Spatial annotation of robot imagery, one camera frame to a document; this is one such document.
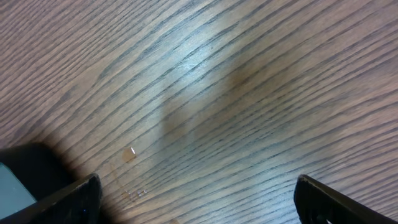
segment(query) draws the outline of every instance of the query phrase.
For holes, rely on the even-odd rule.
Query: wooden table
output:
[[[397,1],[2,0],[0,31],[0,146],[96,172],[116,223],[299,223],[299,174],[398,219]]]

